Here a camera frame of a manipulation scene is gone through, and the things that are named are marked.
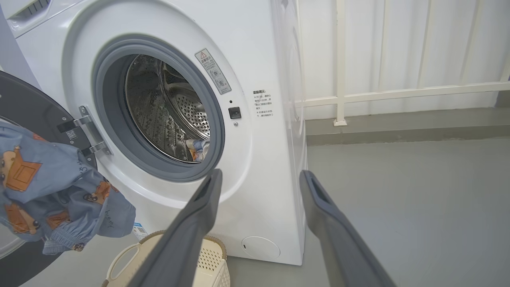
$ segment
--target laundry basket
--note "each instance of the laundry basket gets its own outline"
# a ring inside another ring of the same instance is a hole
[[[102,287],[127,286],[164,232],[158,231],[152,233],[139,243],[133,244],[120,252],[113,260],[110,268],[108,268],[106,280],[103,282]],[[136,254],[118,274],[112,276],[113,269],[122,256],[133,249],[137,249]],[[196,265],[193,287],[230,287],[225,245],[215,237],[206,236],[202,240],[202,248]]]

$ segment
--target basket handle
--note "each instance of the basket handle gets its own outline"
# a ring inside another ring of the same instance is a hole
[[[133,255],[133,257],[131,257],[131,259],[129,260],[129,262],[122,268],[122,270],[120,270],[119,274],[117,274],[117,276],[115,277],[112,277],[112,272],[113,272],[113,269],[115,268],[115,266],[117,265],[118,261],[126,254],[128,253],[130,250],[134,249],[134,248],[137,248],[138,250],[136,251],[135,255]],[[110,267],[108,268],[108,273],[106,274],[106,280],[108,280],[109,282],[117,279],[123,272],[124,270],[126,269],[126,267],[131,263],[131,261],[133,261],[133,259],[135,259],[136,255],[138,255],[138,253],[140,252],[140,243],[135,243],[133,245],[130,245],[128,247],[126,247],[124,250],[122,250],[116,257],[115,259],[113,260],[113,262],[110,264]]]

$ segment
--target stainless steel drum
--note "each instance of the stainless steel drum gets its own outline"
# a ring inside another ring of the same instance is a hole
[[[211,136],[206,111],[191,85],[156,58],[138,55],[132,61],[125,100],[141,134],[170,158],[194,162],[186,140]]]

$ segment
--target white washing machine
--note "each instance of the white washing machine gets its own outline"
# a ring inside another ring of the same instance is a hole
[[[42,91],[76,119],[62,117],[60,132],[76,145],[74,126],[86,123],[84,153],[136,206],[138,227],[166,229],[217,168],[211,235],[231,256],[301,265],[297,178],[307,160],[295,106],[303,97],[296,1],[0,5]]]

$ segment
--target concrete floor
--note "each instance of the concrete floor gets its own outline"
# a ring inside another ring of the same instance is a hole
[[[510,140],[308,149],[309,168],[398,286],[503,286],[510,273]],[[100,286],[136,242],[97,236],[23,286]],[[307,230],[303,266],[229,257],[232,287],[329,286]]]

